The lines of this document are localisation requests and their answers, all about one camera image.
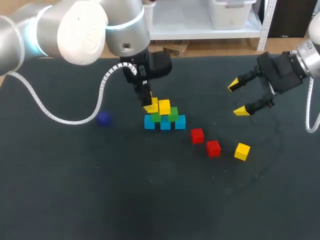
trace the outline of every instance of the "yellow cube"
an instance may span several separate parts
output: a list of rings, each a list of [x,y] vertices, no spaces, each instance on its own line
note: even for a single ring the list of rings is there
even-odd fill
[[[147,111],[148,114],[157,113],[159,111],[158,98],[153,97],[152,98],[152,105],[144,106],[143,108]]]
[[[171,114],[170,100],[159,100],[159,114],[169,115]]]
[[[235,150],[234,157],[242,161],[245,161],[249,154],[249,150],[250,150],[249,146],[239,143],[238,147]]]

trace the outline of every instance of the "red cube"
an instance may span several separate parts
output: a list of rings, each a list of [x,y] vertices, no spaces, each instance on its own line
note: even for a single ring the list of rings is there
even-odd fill
[[[206,151],[208,156],[211,157],[219,157],[221,153],[221,147],[217,140],[207,141],[206,142]]]
[[[191,141],[193,144],[202,144],[205,141],[205,135],[201,128],[191,130]]]

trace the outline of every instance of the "cube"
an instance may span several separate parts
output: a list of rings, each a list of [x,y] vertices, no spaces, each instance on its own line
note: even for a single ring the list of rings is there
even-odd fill
[[[171,113],[170,100],[160,100],[159,101],[159,114],[169,115]]]
[[[160,129],[171,130],[171,123],[168,121],[168,116],[161,116]]]
[[[210,158],[219,157],[221,154],[221,147],[217,140],[206,142],[206,152]]]
[[[100,127],[108,127],[111,124],[110,114],[105,111],[99,112],[95,119],[96,119],[96,123]]]
[[[245,144],[239,143],[238,147],[235,150],[234,157],[237,159],[240,159],[242,161],[247,160],[247,156],[250,151],[250,146],[247,146]]]
[[[161,116],[158,112],[151,113],[151,120],[154,123],[161,123]]]
[[[186,116],[178,115],[178,120],[175,121],[175,129],[182,130],[186,129]]]
[[[144,116],[144,129],[155,130],[156,124],[151,120],[151,115]]]
[[[159,112],[158,98],[153,97],[152,105],[144,106],[143,108],[147,111],[148,114],[158,113]]]
[[[168,115],[168,121],[169,122],[175,122],[178,121],[178,108],[171,107],[170,114]]]
[[[191,141],[193,144],[202,144],[205,141],[205,135],[201,128],[191,130]]]

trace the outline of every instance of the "green cube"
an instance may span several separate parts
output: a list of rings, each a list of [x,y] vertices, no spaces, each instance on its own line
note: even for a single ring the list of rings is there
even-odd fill
[[[178,108],[171,107],[171,114],[168,115],[168,121],[169,122],[176,122],[178,121]]]
[[[161,115],[158,112],[151,113],[151,121],[154,123],[161,123]]]

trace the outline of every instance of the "white shelf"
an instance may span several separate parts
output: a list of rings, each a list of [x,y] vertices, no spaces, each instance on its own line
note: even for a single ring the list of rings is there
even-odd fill
[[[214,30],[208,0],[158,0],[154,8],[151,40],[260,38],[262,24],[251,9],[245,27]]]

